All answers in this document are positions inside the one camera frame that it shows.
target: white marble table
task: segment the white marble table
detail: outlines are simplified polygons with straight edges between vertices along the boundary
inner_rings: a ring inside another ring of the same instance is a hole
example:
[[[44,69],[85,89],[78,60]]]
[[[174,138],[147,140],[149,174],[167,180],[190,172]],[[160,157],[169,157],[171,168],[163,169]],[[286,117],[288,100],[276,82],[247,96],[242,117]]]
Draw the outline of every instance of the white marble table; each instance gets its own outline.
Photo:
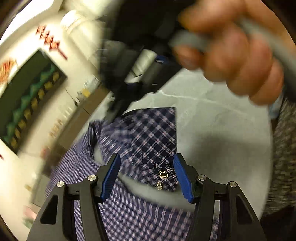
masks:
[[[91,119],[102,119],[107,98]],[[224,84],[208,82],[202,72],[180,71],[158,93],[149,94],[129,110],[150,107],[177,109],[177,149],[186,162],[214,182],[236,181],[262,215],[271,179],[271,130],[267,109],[230,93]],[[100,153],[95,153],[97,161]],[[171,207],[193,210],[178,188],[158,191],[119,175],[138,196]]]

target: striped fabric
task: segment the striped fabric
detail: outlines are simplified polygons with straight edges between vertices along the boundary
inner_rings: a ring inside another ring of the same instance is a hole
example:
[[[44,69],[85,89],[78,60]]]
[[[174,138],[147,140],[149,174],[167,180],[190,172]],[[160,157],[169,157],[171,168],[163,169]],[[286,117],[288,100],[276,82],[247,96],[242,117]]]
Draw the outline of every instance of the striped fabric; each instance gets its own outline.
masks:
[[[151,186],[160,181],[158,172],[165,170],[169,178],[162,180],[163,189],[174,191],[178,181],[172,167],[176,153],[174,108],[136,110],[106,125],[91,122],[88,131],[73,144],[53,171],[46,190],[63,180],[67,184],[80,182],[96,173],[100,164],[94,161],[93,150],[99,145],[106,162],[113,152],[121,157],[121,172]],[[150,203],[129,192],[117,179],[110,198],[99,204],[110,240],[185,240],[193,213]],[[80,205],[74,203],[76,232],[84,240]],[[216,239],[217,220],[211,240]]]

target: person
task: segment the person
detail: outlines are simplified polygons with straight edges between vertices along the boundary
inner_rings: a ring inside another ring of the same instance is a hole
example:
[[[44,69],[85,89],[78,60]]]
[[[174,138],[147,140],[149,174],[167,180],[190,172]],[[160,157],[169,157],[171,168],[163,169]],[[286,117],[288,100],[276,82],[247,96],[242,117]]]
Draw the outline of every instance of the person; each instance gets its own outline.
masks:
[[[234,94],[248,96],[256,105],[278,109],[275,115],[271,108],[270,114],[277,126],[273,135],[273,174],[263,214],[264,218],[275,217],[274,225],[269,224],[274,229],[279,226],[281,215],[287,214],[283,210],[296,206],[295,96],[283,91],[283,68],[268,43],[260,34],[247,36],[235,24],[242,16],[265,27],[296,56],[296,46],[288,31],[260,0],[196,2],[179,15],[179,22],[191,32],[209,34],[213,41],[204,54],[188,46],[177,46],[174,53],[184,68],[201,68],[209,81],[226,82]]]

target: plaid shirt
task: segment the plaid shirt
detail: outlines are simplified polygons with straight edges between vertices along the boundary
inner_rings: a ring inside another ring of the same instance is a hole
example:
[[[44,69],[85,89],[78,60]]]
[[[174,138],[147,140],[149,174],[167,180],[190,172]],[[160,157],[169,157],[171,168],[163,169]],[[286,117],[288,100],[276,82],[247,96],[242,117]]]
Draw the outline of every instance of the plaid shirt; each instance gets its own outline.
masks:
[[[178,180],[172,165],[177,150],[175,109],[152,108],[128,112],[109,125],[91,122],[53,171],[46,196],[61,180],[76,183],[96,173],[101,166],[93,156],[97,144],[105,162],[114,152],[120,155],[121,173],[154,187],[161,181],[167,191],[176,189]],[[160,179],[160,170],[168,173],[167,179]],[[108,237],[114,241],[185,240],[193,216],[192,212],[147,202],[130,193],[119,179],[110,198],[99,206]],[[83,241],[78,201],[74,207],[77,238]],[[215,240],[217,228],[215,223],[211,240]]]

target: person's arm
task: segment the person's arm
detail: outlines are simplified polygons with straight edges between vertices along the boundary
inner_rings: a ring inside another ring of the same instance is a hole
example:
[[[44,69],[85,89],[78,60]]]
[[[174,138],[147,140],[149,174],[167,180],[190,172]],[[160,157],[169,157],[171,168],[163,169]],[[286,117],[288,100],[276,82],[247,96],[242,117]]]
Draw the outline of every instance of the person's arm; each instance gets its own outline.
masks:
[[[214,40],[204,55],[177,46],[176,57],[183,67],[202,68],[208,80],[225,81],[233,93],[246,95],[257,105],[272,104],[282,92],[282,67],[260,35],[247,37],[234,23],[241,16],[267,28],[296,55],[285,27],[260,0],[201,0],[181,13],[179,21],[189,31],[208,33]]]

